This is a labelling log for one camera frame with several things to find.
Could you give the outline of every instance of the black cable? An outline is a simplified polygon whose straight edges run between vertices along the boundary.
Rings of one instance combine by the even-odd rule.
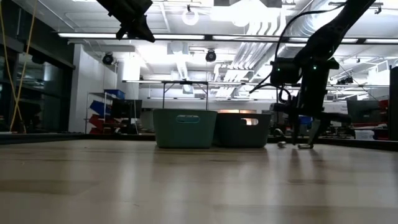
[[[365,91],[367,94],[369,94],[369,96],[371,96],[373,99],[379,101],[378,99],[376,99],[376,97],[372,96],[372,94],[370,94],[369,91],[365,90],[365,88],[363,88],[363,86],[362,86],[361,84],[359,84],[359,83],[354,79],[354,77],[353,77],[352,75],[350,75],[350,74],[343,68],[343,66],[340,65],[340,68],[343,69],[344,72],[347,74],[347,76],[348,76],[348,77],[351,77],[351,78],[353,79],[353,81],[356,82],[356,84],[358,84],[358,85],[363,89],[363,91]]]
[[[280,46],[280,44],[281,44],[281,42],[282,42],[283,36],[285,35],[285,33],[286,33],[287,29],[290,27],[290,25],[292,25],[292,23],[293,23],[294,21],[296,21],[299,17],[305,16],[305,15],[310,15],[310,14],[321,14],[321,13],[325,13],[325,12],[331,12],[331,11],[334,11],[334,10],[336,10],[336,9],[339,9],[339,8],[345,6],[346,4],[347,4],[347,3],[344,2],[343,4],[337,6],[337,7],[333,8],[333,9],[329,9],[329,10],[317,10],[317,11],[303,12],[303,13],[300,13],[300,14],[296,15],[295,17],[293,17],[293,19],[291,19],[291,20],[286,24],[285,28],[283,29],[282,33],[280,34],[278,43],[277,43],[277,45],[276,45],[276,50],[275,50],[275,60],[276,60],[276,58],[277,58],[277,56],[278,56],[278,50],[279,50],[279,46]],[[271,74],[269,74],[265,79],[263,79],[256,87],[253,88],[253,90],[252,90],[250,93],[252,93],[252,92],[258,90],[258,89],[260,88],[260,86],[261,86],[270,76],[271,76]]]
[[[259,86],[258,89],[263,88],[263,87],[266,87],[266,86],[272,86],[272,87],[275,87],[277,90],[279,89],[279,90],[285,91],[285,93],[287,94],[287,101],[290,102],[290,101],[292,100],[292,94],[290,94],[290,92],[289,92],[288,90],[286,90],[286,89],[283,88],[283,87],[273,85],[273,84],[271,84],[271,83],[263,84],[263,85]]]

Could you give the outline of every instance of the teal plastic bin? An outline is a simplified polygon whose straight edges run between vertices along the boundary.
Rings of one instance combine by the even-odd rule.
[[[210,148],[216,118],[215,111],[156,109],[156,143],[161,148]]]

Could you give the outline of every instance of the black mechanical arm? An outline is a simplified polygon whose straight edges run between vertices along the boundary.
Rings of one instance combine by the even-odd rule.
[[[152,5],[151,0],[97,0],[108,16],[114,16],[121,24],[116,38],[121,40],[127,33],[129,38],[138,38],[155,42],[155,37],[147,25],[144,13]]]
[[[273,105],[274,111],[289,115],[294,144],[299,131],[300,114],[311,116],[318,122],[313,125],[316,131],[310,135],[308,145],[302,147],[312,148],[314,141],[330,125],[330,121],[351,122],[346,114],[323,112],[326,85],[330,69],[339,69],[333,54],[348,30],[374,2],[375,0],[347,0],[343,3],[342,11],[331,22],[318,29],[294,58],[276,58],[272,63],[271,85],[283,87],[286,83],[297,84],[302,78],[297,96]]]

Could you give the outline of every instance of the computer monitor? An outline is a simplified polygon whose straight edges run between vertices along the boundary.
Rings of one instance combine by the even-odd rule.
[[[347,109],[353,124],[382,122],[377,100],[348,100]]]
[[[141,108],[142,100],[113,100],[111,117],[140,118]]]

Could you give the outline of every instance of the bin handle cutout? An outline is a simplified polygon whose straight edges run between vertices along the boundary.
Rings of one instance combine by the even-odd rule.
[[[241,124],[246,126],[255,126],[259,124],[259,120],[256,118],[241,118]]]
[[[199,123],[200,118],[196,115],[178,115],[175,120],[178,123],[197,124]]]

